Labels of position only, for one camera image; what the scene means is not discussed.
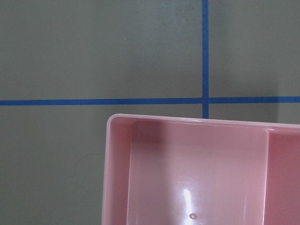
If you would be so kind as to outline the pink plastic bin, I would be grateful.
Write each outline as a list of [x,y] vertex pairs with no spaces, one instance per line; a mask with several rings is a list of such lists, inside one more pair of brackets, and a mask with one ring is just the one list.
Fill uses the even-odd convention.
[[296,124],[115,114],[104,225],[297,225]]

